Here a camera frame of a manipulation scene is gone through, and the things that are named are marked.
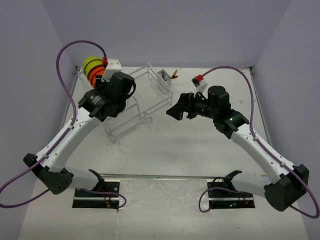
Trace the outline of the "orange bowl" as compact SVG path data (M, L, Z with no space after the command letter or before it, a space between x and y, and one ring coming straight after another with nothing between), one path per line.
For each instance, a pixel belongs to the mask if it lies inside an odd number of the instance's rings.
M99 70L101 70L101 69L104 69L104 71L105 71L105 68L104 68L102 65L97 65L97 66L93 67L93 68L91 69L91 71L88 73L88 80L90 81L91 75L92 75L94 72L99 71Z
M91 86L95 89L96 88L96 82L97 82L97 78L101 78L104 74L105 70L104 69L100 69L97 70L96 72L94 72L91 77L90 77L90 84Z

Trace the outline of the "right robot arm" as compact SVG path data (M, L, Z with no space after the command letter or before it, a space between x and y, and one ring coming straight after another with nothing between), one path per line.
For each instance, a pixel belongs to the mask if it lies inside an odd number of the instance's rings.
M283 212L306 194L309 170L300 164L296 166L280 157L264 139L251 131L250 122L240 112L231 108L230 95L222 86L211 86L207 97L202 93L182 93L175 105L166 114L180 121L183 114L188 119L202 116L213 120L215 128L228 139L244 149L266 173L267 180L256 180L253 176L237 170L225 177L223 191L233 197L247 192L265 197L277 211Z

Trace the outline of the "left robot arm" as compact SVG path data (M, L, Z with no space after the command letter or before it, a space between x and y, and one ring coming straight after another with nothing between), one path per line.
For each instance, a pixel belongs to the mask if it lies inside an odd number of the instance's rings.
M84 94L76 112L54 139L37 154L28 153L23 162L54 195L68 188L85 189L94 197L101 195L104 184L97 172L72 169L66 163L91 131L125 109L135 90L134 78L123 72L114 73L109 81L99 81Z

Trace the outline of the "green bowl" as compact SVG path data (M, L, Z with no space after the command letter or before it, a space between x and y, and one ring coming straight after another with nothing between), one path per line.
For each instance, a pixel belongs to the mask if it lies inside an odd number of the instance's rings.
M87 57L83 64L82 70L84 73L90 72L92 69L96 68L97 66L101 66L103 64L102 58L99 56L89 56Z
M92 68L100 65L103 65L103 62L101 59L96 58L96 59L89 60L83 67L84 75L87 77Z

